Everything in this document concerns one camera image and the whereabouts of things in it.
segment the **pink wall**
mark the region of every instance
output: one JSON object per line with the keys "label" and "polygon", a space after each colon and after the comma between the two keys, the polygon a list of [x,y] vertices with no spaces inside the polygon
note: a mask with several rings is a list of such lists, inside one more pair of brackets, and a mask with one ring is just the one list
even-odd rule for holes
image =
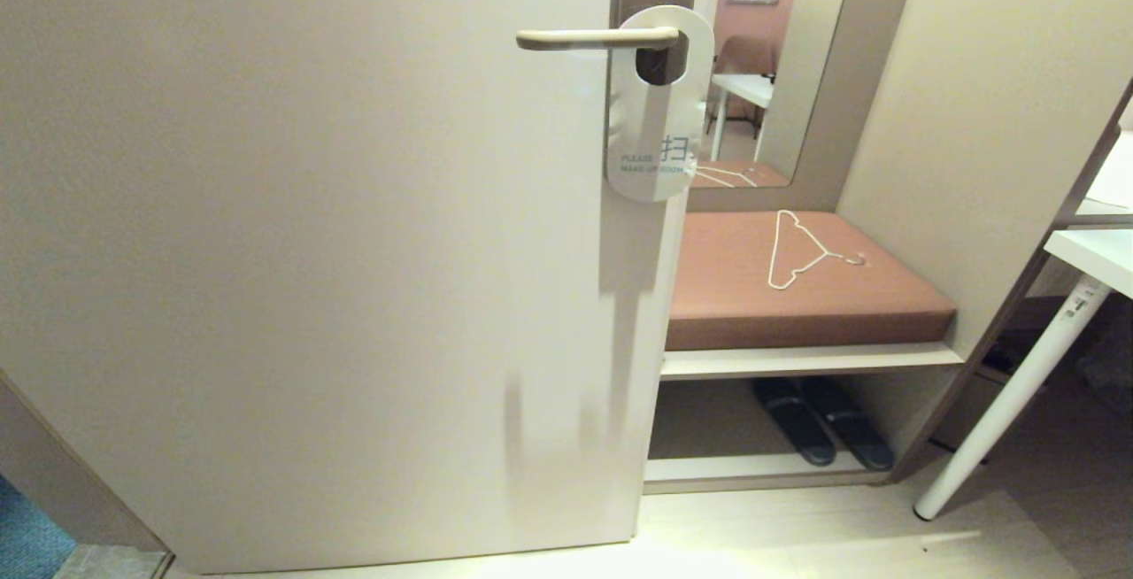
{"label": "pink wall", "polygon": [[786,35],[786,23],[791,17],[793,2],[794,0],[778,0],[774,6],[760,6],[719,0],[716,7],[716,51],[733,34],[751,34],[753,37],[767,39],[775,46],[777,58],[783,51],[783,37]]}

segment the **door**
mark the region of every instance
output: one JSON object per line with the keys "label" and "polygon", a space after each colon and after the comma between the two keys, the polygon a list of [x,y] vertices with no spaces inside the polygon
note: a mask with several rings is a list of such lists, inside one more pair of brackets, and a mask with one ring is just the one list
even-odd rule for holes
{"label": "door", "polygon": [[628,539],[683,195],[611,0],[3,0],[0,366],[198,572]]}

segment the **white desk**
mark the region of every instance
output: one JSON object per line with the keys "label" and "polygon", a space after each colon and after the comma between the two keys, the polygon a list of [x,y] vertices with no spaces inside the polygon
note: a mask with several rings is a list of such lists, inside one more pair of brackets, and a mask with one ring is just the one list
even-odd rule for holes
{"label": "white desk", "polygon": [[999,397],[960,445],[913,511],[935,518],[980,460],[1015,422],[1070,346],[1098,312],[1110,288],[1133,298],[1133,229],[1073,229],[1053,232],[1043,249],[1082,271],[1074,291],[1042,332]]}
{"label": "white desk", "polygon": [[712,160],[718,160],[719,146],[724,141],[724,124],[727,120],[729,95],[736,95],[760,108],[767,108],[772,103],[772,92],[775,91],[775,86],[764,75],[712,75],[712,83],[719,87],[719,100],[716,102],[716,134],[712,139]]}

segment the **slipper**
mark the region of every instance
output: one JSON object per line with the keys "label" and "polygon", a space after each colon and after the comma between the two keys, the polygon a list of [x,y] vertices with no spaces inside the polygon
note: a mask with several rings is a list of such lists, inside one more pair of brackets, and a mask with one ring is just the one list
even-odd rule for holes
{"label": "slipper", "polygon": [[826,377],[808,377],[802,382],[802,394],[810,406],[845,445],[869,470],[893,468],[893,451],[878,435],[869,417],[854,406],[853,399],[842,391],[834,381]]}
{"label": "slipper", "polygon": [[785,377],[764,377],[753,381],[753,389],[756,398],[802,459],[813,466],[829,466],[834,461],[833,442],[802,401],[793,382]]}

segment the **chinese character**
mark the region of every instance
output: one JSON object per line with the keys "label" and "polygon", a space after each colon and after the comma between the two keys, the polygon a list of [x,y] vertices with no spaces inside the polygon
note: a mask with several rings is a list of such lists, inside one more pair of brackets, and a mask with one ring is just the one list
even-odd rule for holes
{"label": "chinese character", "polygon": [[689,138],[688,136],[668,136],[665,135],[665,139],[661,144],[661,160],[687,160],[689,156]]}

